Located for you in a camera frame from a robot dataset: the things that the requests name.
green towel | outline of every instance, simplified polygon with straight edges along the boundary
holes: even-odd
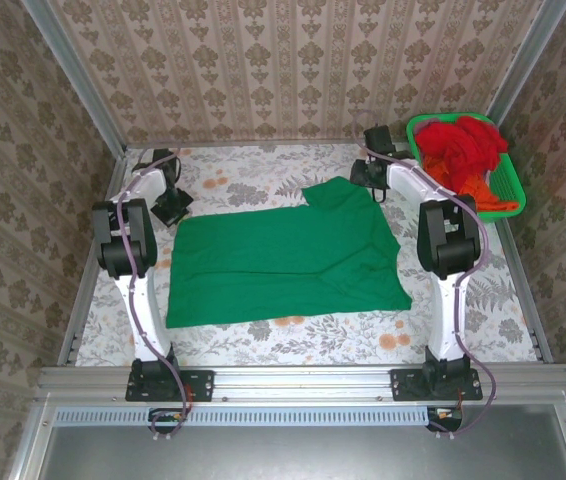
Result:
[[[308,205],[184,220],[174,241],[168,328],[369,310],[409,310],[399,244],[381,207],[346,179]]]

orange cloth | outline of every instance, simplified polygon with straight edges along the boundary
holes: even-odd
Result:
[[[511,212],[519,208],[518,202],[502,202],[499,200],[499,197],[494,195],[485,183],[483,177],[476,173],[468,175],[463,186],[454,190],[450,172],[443,157],[425,155],[423,157],[423,169],[445,188],[456,191],[459,195],[472,195],[479,212]]]

floral bedsheet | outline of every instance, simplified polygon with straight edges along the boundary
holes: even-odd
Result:
[[[140,150],[129,150],[129,170]],[[151,159],[151,151],[143,161]],[[349,144],[184,149],[178,186],[195,201],[191,215],[262,210],[304,203],[301,189],[349,176],[362,158]],[[410,311],[293,316],[233,325],[170,330],[182,365],[319,365],[420,363],[432,328],[431,286],[416,256],[417,211],[396,192],[382,205],[401,245],[398,273]],[[156,294],[165,315],[170,257],[178,227],[153,218],[159,246]],[[470,280],[466,342],[490,362],[536,360],[496,228],[488,226],[487,267]],[[99,274],[77,366],[125,366],[134,360],[132,331],[114,282]]]

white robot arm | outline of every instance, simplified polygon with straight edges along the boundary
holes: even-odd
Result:
[[[155,150],[153,162],[168,155],[171,155],[169,150]],[[173,162],[167,161],[146,173],[143,173],[143,165],[135,167],[132,174],[132,181],[136,179],[134,187],[127,192],[123,200],[125,229],[130,237],[138,270],[138,278],[134,284],[134,307],[146,339],[164,357],[168,356],[171,345],[156,301],[154,265],[158,252],[148,208],[168,227],[177,223],[187,213],[186,207],[192,202],[192,198],[175,187],[179,173],[176,170],[176,160],[175,158]],[[116,205],[121,201],[122,193],[108,201],[95,204],[92,209],[98,261],[114,279],[125,302],[132,325],[136,358],[142,362],[150,362],[156,360],[156,355],[143,341],[132,320],[129,301],[132,272],[115,215]]]
[[[421,204],[428,201],[445,202],[446,198],[432,187],[427,185],[420,177],[414,175],[412,170],[420,170],[427,175],[415,160],[404,160],[412,165],[408,169],[402,165],[392,164],[387,167],[387,186],[396,190],[418,209]],[[428,341],[430,352],[436,360],[448,361],[463,358],[463,351],[459,346],[454,333],[454,285],[462,272],[452,273],[441,279],[436,273],[431,274],[432,281],[432,333]],[[461,339],[465,340],[465,295],[470,277],[463,279],[459,289],[459,332]]]

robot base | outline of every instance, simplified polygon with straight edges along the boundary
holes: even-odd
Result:
[[[167,360],[176,368],[183,385],[189,387],[193,402],[211,402],[214,391],[214,370],[180,370],[170,348]],[[160,361],[132,362],[125,400],[128,402],[182,402],[176,381]]]
[[[395,402],[482,400],[478,372],[467,356],[458,360],[436,360],[427,348],[420,369],[390,370]]]

